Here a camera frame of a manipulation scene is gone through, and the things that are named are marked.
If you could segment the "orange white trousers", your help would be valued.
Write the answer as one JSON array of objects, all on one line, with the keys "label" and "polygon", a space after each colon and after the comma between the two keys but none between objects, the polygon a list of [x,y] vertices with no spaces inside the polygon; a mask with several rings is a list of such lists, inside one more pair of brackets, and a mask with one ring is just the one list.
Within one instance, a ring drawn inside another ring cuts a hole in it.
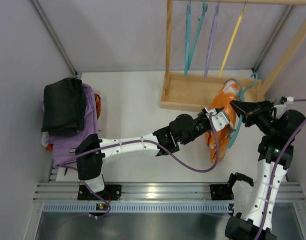
[{"label": "orange white trousers", "polygon": [[221,109],[222,111],[212,117],[219,148],[216,148],[216,140],[213,132],[205,133],[206,145],[210,148],[210,159],[214,164],[216,160],[221,161],[225,156],[229,143],[229,130],[235,129],[236,113],[230,105],[232,100],[237,100],[240,91],[239,85],[232,79],[226,81],[219,90],[209,109]]}]

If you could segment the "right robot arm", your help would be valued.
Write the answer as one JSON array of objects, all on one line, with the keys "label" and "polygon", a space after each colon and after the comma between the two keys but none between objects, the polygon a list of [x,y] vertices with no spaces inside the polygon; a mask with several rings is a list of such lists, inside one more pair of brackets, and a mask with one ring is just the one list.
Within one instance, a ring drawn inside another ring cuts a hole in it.
[{"label": "right robot arm", "polygon": [[230,240],[275,240],[272,214],[279,187],[293,160],[295,136],[306,117],[290,109],[277,116],[272,102],[233,100],[230,105],[246,127],[256,125],[264,134],[258,147],[258,172],[250,200],[242,212],[231,216],[225,236]]}]

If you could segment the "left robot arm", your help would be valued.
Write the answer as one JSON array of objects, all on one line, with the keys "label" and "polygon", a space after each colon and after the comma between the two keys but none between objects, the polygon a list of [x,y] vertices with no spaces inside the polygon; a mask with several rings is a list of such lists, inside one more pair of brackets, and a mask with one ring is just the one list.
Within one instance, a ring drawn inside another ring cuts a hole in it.
[{"label": "left robot arm", "polygon": [[205,133],[216,134],[229,123],[222,108],[204,108],[196,118],[180,114],[168,126],[139,137],[105,139],[90,134],[75,151],[78,178],[99,193],[105,189],[104,163],[138,155],[173,156],[179,151],[179,145],[186,145]]}]

